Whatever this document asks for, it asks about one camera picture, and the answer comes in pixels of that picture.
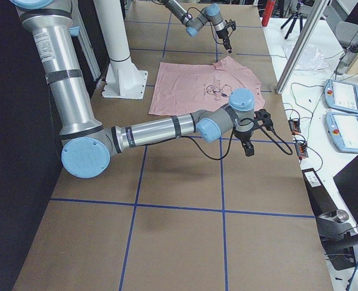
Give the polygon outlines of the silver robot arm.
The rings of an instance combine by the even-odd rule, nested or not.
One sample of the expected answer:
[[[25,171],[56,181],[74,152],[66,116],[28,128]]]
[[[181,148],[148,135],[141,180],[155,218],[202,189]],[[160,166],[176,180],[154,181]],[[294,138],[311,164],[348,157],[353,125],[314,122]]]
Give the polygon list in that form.
[[[246,156],[254,155],[252,132],[257,121],[254,96],[248,89],[234,90],[228,103],[214,112],[197,112],[145,122],[127,127],[104,129],[92,110],[90,97],[83,79],[70,29],[77,15],[77,1],[10,1],[15,5],[22,26],[33,35],[40,60],[46,73],[46,83],[54,98],[62,123],[59,138],[63,144],[61,161],[73,176],[93,178],[107,169],[112,156],[123,150],[149,146],[198,132],[206,142],[221,138],[232,129],[241,141]],[[234,21],[225,21],[217,4],[203,8],[194,18],[177,1],[158,1],[174,14],[195,36],[207,23],[211,23],[224,47],[231,52],[228,27]],[[120,1],[94,1],[96,13],[109,54],[110,66],[106,77],[109,96],[142,98],[147,71],[133,64],[124,27]],[[201,152],[208,156],[192,139]]]
[[[210,24],[214,30],[213,39],[216,44],[222,45],[228,53],[232,53],[230,35],[236,30],[233,20],[225,20],[221,14],[218,4],[213,3],[198,10],[190,7],[185,10],[177,1],[153,1],[155,4],[163,5],[186,27],[186,32],[191,37],[196,36],[199,31]]]

